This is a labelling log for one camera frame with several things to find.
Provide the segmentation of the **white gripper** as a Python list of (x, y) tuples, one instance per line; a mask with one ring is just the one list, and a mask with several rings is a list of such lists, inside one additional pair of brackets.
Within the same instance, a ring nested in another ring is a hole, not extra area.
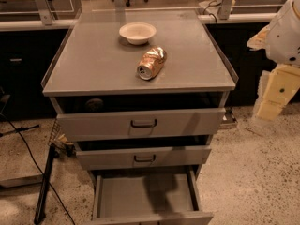
[(273, 121), (300, 89), (299, 0), (287, 0), (247, 46), (253, 51), (266, 47), (267, 57), (278, 63), (271, 72), (262, 72), (253, 109), (256, 119)]

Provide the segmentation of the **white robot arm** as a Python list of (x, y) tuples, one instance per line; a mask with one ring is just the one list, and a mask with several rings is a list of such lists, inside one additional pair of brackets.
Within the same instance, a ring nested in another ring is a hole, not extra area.
[(287, 0), (247, 46), (264, 49), (277, 63), (272, 71), (262, 72), (254, 105), (256, 119), (273, 121), (300, 89), (300, 0)]

